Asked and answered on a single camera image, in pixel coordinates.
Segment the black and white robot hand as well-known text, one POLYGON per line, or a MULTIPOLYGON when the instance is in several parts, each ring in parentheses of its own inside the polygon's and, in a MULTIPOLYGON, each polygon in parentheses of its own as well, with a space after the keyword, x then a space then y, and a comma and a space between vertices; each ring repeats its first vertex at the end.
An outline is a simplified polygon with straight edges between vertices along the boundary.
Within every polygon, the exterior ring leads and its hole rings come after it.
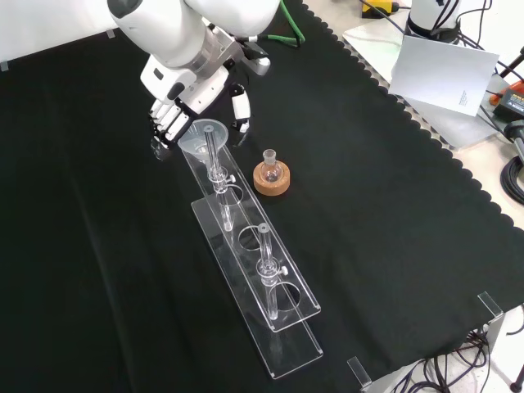
POLYGON ((150 56, 140 80, 155 98, 149 110, 152 139, 151 148, 156 154, 173 149, 194 120, 201 116, 228 90, 235 121, 233 128, 246 133, 251 125, 251 104, 245 88, 229 83, 230 71, 236 67, 233 59, 225 61, 209 78, 197 80, 186 68, 170 69, 150 56))

